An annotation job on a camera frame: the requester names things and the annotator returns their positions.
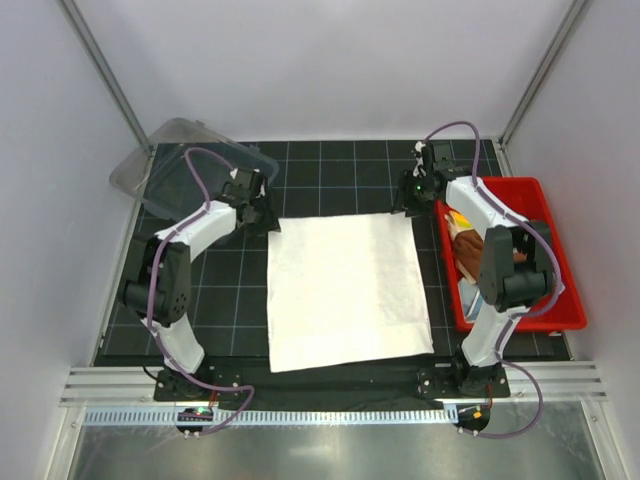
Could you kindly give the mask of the white towel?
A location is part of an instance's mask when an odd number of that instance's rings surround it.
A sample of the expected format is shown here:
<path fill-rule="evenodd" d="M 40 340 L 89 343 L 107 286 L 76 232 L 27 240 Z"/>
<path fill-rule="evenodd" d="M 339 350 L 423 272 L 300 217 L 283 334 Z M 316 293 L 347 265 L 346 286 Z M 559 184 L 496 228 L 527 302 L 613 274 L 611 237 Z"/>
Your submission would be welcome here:
<path fill-rule="evenodd" d="M 268 237 L 272 372 L 433 353 L 409 218 L 290 218 L 280 226 Z"/>

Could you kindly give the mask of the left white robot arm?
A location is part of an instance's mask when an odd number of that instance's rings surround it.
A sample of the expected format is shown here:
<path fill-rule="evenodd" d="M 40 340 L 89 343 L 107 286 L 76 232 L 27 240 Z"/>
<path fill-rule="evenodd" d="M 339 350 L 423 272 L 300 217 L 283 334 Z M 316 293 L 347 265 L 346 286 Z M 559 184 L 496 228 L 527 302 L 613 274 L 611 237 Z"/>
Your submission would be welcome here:
<path fill-rule="evenodd" d="M 237 390 L 213 384 L 188 314 L 192 263 L 237 230 L 254 236 L 280 230 L 268 179 L 257 169 L 234 169 L 221 192 L 206 196 L 183 220 L 150 236 L 134 235 L 118 286 L 118 301 L 139 316 L 162 353 L 164 371 L 157 382 L 173 385 L 190 400 L 210 390 Z"/>

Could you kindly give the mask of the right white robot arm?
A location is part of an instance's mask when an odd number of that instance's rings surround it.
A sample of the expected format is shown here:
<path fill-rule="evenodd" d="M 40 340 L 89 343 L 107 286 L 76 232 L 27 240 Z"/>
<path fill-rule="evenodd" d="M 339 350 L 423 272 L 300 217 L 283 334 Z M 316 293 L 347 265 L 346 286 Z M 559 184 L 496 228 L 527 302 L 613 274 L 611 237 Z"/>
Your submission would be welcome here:
<path fill-rule="evenodd" d="M 504 343 L 520 319 L 553 292 L 559 266 L 551 228 L 513 211 L 469 170 L 438 160 L 431 144 L 417 142 L 413 155 L 416 164 L 400 174 L 391 212 L 416 217 L 440 200 L 469 220 L 483 240 L 477 278 L 483 304 L 445 379 L 462 397 L 484 396 L 500 382 Z"/>

